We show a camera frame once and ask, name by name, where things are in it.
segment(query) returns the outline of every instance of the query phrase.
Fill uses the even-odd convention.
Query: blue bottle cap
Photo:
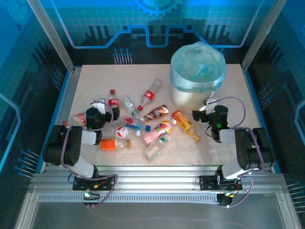
[[[150,130],[151,130],[151,126],[150,126],[150,125],[147,125],[147,126],[145,127],[145,130],[146,130],[146,131],[150,131]]]

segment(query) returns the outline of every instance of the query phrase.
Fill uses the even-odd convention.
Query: trash can
[[[225,74],[224,56],[211,46],[196,42],[181,47],[171,60],[173,105],[191,114],[220,88]]]

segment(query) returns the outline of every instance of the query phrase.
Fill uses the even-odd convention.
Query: gear graphic
[[[0,4],[6,7],[11,17],[19,24],[23,24],[29,16],[26,0],[0,0]]]
[[[173,9],[176,10],[182,0],[134,0],[134,3],[138,6],[138,10],[143,10],[143,13],[149,13],[149,16],[154,14],[158,17],[160,14],[165,16]]]

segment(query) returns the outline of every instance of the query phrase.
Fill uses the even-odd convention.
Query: yellow bottle
[[[201,137],[196,133],[193,124],[184,117],[181,111],[175,111],[172,114],[172,122],[178,123],[178,125],[182,127],[186,135],[194,138],[195,142],[200,141]]]

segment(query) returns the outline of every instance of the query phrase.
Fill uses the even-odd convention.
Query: white table surface
[[[152,109],[166,104],[170,114],[156,121],[149,121],[147,125],[154,128],[163,120],[170,120],[176,110],[171,103],[171,82],[169,64],[147,65],[84,65],[77,84],[70,116],[86,111],[90,102],[96,98],[108,98],[109,90],[115,89],[119,98],[129,95],[136,105],[141,96],[150,87],[155,78],[160,78],[164,86],[158,92],[153,102],[145,107],[145,115]],[[254,106],[246,85],[241,66],[228,64],[226,78],[221,88],[213,95],[216,99],[226,96],[240,98],[247,110],[244,127],[259,127]],[[236,100],[221,101],[221,105],[229,108],[228,126],[239,123],[243,117],[243,108]],[[120,116],[128,115],[120,107]],[[207,123],[195,122],[186,115],[196,126],[202,137],[199,143],[187,137],[182,129],[175,125],[169,133],[172,140],[166,145],[163,152],[153,161],[147,161],[142,152],[146,146],[141,137],[131,138],[131,148],[121,148],[116,151],[101,151],[100,146],[81,146],[81,155],[94,165],[223,165],[236,158],[235,145],[220,144],[205,135]]]

